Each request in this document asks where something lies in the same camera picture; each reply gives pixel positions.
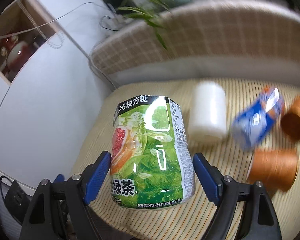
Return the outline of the red white ornament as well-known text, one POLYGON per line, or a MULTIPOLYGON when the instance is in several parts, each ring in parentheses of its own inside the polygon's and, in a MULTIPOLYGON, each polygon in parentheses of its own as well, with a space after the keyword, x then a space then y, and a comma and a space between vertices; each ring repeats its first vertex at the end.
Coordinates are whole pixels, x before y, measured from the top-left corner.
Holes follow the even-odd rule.
POLYGON ((6 57, 6 66, 10 72, 17 74, 32 55, 31 47, 19 35, 3 38, 0 42, 0 52, 6 57))

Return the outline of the orange gold-lined cup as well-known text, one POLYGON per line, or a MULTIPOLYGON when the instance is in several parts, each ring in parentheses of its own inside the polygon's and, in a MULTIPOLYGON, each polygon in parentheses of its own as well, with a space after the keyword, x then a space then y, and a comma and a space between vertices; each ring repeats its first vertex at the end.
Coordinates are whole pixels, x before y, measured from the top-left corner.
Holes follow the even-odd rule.
POLYGON ((300 95, 281 118, 281 129, 291 141, 300 141, 300 95))
POLYGON ((299 168, 296 149, 255 150, 247 181, 261 181, 266 189, 288 191, 294 184, 299 168))

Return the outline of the white plastic cup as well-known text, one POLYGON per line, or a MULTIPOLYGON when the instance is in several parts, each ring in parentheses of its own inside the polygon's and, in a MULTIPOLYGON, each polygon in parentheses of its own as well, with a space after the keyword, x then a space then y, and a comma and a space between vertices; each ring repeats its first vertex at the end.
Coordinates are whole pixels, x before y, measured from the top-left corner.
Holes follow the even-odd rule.
POLYGON ((193 90, 188 129, 191 140, 213 144, 227 135, 226 96, 212 81, 198 83, 193 90))

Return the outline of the far orange gold-lined cup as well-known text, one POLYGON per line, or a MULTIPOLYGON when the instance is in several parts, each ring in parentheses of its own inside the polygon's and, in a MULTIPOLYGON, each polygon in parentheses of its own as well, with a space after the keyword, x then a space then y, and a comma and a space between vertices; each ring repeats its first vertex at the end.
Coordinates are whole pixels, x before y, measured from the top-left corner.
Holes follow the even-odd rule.
POLYGON ((300 95, 281 118, 281 129, 291 141, 300 141, 300 95))

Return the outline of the beige plaid sofa backrest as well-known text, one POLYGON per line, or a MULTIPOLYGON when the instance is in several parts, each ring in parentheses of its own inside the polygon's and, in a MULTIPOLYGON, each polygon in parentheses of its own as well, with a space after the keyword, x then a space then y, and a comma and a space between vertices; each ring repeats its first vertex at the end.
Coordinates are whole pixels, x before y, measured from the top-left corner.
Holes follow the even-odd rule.
POLYGON ((160 30, 136 21, 96 45, 106 74, 191 56, 249 56, 300 64, 300 15, 263 0, 198 0, 163 12, 160 30))

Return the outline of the near orange gold-lined cup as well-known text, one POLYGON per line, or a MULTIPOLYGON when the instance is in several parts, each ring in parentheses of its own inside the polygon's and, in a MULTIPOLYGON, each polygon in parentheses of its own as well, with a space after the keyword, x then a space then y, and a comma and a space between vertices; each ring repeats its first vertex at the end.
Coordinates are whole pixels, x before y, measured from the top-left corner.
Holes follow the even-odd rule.
POLYGON ((255 150, 247 181, 261 181, 266 189, 288 191, 294 184, 299 168, 296 149, 255 150))

